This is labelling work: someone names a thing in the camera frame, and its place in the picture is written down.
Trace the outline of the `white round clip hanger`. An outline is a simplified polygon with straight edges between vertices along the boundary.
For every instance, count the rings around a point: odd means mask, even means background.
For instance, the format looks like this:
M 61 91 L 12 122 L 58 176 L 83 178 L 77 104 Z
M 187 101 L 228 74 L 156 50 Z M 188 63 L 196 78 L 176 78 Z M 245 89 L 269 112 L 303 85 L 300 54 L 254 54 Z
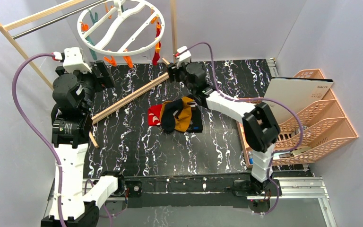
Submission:
M 88 29 L 82 27 L 89 12 L 110 7 Z M 105 0 L 83 10 L 77 19 L 77 34 L 91 50 L 102 55 L 131 56 L 153 50 L 165 34 L 165 18 L 147 0 Z

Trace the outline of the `red sock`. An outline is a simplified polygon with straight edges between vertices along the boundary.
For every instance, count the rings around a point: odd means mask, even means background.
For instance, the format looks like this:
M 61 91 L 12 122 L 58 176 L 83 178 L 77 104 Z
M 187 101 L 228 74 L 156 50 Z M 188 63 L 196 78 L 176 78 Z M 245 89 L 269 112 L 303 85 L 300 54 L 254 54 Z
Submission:
M 160 113 L 162 109 L 162 104 L 153 105 L 148 109 L 148 125 L 149 126 L 160 126 Z
M 159 35 L 161 33 L 161 24 L 159 22 L 156 23 L 156 39 L 158 39 Z M 159 41 L 156 45 L 155 45 L 155 52 L 154 52 L 154 56 L 152 58 L 152 64 L 154 66 L 157 65 L 159 59 L 160 59 L 160 49 L 161 49 L 161 42 Z

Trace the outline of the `mustard yellow sock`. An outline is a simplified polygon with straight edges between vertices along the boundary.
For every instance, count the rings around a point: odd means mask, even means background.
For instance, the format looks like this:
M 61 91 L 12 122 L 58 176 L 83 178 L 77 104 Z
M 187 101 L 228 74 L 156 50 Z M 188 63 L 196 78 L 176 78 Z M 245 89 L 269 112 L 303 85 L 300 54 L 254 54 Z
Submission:
M 181 98 L 183 100 L 183 110 L 181 113 L 176 117 L 176 126 L 174 128 L 174 131 L 179 132 L 186 132 L 190 125 L 190 119 L 191 119 L 191 108 L 187 104 L 188 101 L 192 101 L 192 99 L 188 98 L 187 96 L 184 96 Z

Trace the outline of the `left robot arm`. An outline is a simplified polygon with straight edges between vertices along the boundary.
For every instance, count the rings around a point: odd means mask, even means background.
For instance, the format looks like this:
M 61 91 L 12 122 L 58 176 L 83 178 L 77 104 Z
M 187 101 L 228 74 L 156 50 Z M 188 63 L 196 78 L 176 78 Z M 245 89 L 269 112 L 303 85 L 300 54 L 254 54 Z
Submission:
M 53 82 L 52 144 L 60 164 L 55 169 L 52 207 L 41 221 L 43 227 L 95 227 L 99 210 L 109 197 L 124 196 L 126 188 L 121 174 L 105 171 L 84 192 L 84 159 L 92 126 L 95 94 L 114 87 L 105 62 L 90 63 L 89 71 L 56 68 Z

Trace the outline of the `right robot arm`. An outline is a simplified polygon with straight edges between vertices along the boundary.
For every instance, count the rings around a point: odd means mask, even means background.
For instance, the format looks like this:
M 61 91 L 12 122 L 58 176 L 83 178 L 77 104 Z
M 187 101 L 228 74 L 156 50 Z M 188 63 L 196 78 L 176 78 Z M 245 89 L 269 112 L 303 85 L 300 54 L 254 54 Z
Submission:
M 271 191 L 279 195 L 279 185 L 272 177 L 271 161 L 280 128 L 269 105 L 222 95 L 207 83 L 204 67 L 198 62 L 171 63 L 167 72 L 171 81 L 182 82 L 188 88 L 197 105 L 225 114 L 243 125 L 245 141 L 253 154 L 248 191 L 256 194 Z

